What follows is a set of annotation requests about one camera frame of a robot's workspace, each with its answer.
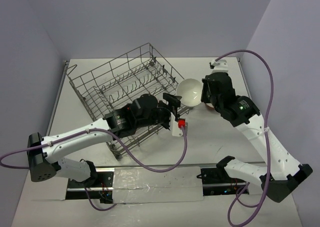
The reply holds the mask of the white bowl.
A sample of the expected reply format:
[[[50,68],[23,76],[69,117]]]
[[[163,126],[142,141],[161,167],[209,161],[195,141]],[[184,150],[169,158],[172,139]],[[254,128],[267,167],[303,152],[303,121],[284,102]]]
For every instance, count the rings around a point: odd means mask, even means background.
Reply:
[[[176,95],[183,105],[193,108],[201,103],[202,88],[200,81],[187,78],[178,85]]]

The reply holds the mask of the brown bottom bowl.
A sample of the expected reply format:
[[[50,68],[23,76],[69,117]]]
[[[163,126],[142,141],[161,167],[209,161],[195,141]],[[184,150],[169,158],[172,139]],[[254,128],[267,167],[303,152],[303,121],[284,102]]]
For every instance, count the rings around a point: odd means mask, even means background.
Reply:
[[[213,105],[210,104],[210,103],[205,103],[204,105],[205,105],[205,107],[206,107],[208,110],[210,110],[210,111],[214,111],[214,110],[215,110],[215,108],[213,107]]]

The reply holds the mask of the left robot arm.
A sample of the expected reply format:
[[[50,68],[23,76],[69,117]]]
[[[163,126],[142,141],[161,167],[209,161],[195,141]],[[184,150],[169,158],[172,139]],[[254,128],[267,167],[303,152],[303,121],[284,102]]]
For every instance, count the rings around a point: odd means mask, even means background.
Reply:
[[[143,94],[91,124],[66,133],[52,136],[41,136],[38,132],[31,134],[27,144],[31,181],[43,182],[57,176],[90,187],[98,180],[94,163],[67,159],[67,155],[96,144],[133,136],[144,127],[161,125],[173,136],[179,136],[181,96],[164,93],[162,97],[162,100],[157,100],[154,95]]]

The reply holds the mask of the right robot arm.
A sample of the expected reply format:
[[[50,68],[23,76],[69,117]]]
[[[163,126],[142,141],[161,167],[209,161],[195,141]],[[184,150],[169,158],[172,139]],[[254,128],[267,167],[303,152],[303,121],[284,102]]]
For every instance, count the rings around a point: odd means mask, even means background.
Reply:
[[[247,96],[236,95],[232,80],[226,72],[215,72],[202,79],[201,102],[211,103],[214,109],[240,131],[265,161],[267,168],[242,162],[233,156],[220,160],[217,177],[227,183],[241,179],[266,188],[266,195],[276,203],[283,201],[313,173],[309,164],[295,159],[280,143],[258,107]]]

